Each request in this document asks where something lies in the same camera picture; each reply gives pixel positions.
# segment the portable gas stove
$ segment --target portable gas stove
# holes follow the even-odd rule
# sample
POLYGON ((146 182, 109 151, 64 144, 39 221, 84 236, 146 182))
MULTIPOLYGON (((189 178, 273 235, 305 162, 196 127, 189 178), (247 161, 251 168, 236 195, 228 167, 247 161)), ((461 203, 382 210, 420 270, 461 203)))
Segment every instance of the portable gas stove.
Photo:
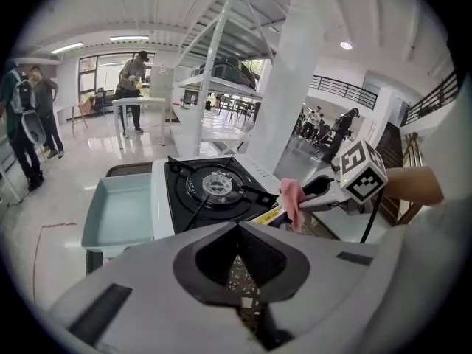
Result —
POLYGON ((280 181, 247 155, 156 160, 154 239, 224 221, 252 221, 268 212, 276 218, 285 211, 279 188, 280 181))

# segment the white shelf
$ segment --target white shelf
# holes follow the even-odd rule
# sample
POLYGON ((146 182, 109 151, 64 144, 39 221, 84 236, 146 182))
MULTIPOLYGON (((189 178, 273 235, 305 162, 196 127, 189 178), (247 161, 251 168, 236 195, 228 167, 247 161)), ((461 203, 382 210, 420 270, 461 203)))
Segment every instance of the white shelf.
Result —
MULTIPOLYGON (((176 83, 176 86, 180 88, 185 88, 189 90, 199 91, 200 84, 203 80, 203 75, 191 77, 179 83, 176 83)), ((237 96, 251 98, 253 100, 261 101, 263 98, 262 94, 257 93, 254 89, 251 89, 247 86, 242 86, 240 84, 232 83, 219 77, 211 77, 209 79, 209 88, 208 91, 224 93, 224 94, 235 94, 237 96)))

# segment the black cable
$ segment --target black cable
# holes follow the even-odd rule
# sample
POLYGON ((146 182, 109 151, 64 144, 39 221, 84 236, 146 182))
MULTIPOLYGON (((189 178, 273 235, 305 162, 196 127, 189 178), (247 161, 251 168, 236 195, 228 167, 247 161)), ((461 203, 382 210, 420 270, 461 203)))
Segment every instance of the black cable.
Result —
POLYGON ((367 236, 369 236, 370 229, 372 228, 372 225, 374 223, 375 216, 377 215, 377 211, 379 207, 381 206, 383 196, 384 196, 384 189, 382 189, 377 194, 377 199, 375 199, 375 204, 374 204, 374 210, 372 211, 372 214, 370 215, 369 223, 367 223, 366 230, 364 231, 364 234, 362 235, 361 243, 365 243, 367 240, 367 236))

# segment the staircase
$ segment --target staircase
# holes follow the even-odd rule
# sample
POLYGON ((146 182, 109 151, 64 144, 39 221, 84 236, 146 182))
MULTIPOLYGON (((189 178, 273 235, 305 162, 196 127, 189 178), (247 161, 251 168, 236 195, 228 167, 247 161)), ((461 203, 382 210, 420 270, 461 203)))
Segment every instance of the staircase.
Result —
MULTIPOLYGON (((403 154, 401 148, 400 129, 388 122, 376 150, 380 153, 385 168, 396 168, 403 166, 403 154)), ((398 222, 398 210, 400 201, 395 198, 383 197, 379 212, 394 226, 398 222)))

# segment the black railing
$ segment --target black railing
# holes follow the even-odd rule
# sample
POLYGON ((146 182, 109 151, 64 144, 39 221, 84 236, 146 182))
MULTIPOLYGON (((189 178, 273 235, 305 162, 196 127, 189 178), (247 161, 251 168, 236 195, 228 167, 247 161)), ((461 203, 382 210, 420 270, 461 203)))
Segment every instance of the black railing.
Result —
POLYGON ((458 91, 456 72, 452 71, 441 84, 408 110, 401 125, 408 125, 451 103, 456 99, 458 91))
POLYGON ((371 91, 325 76, 314 75, 311 79, 310 87, 337 94, 372 110, 374 110, 375 101, 377 101, 377 94, 371 91))

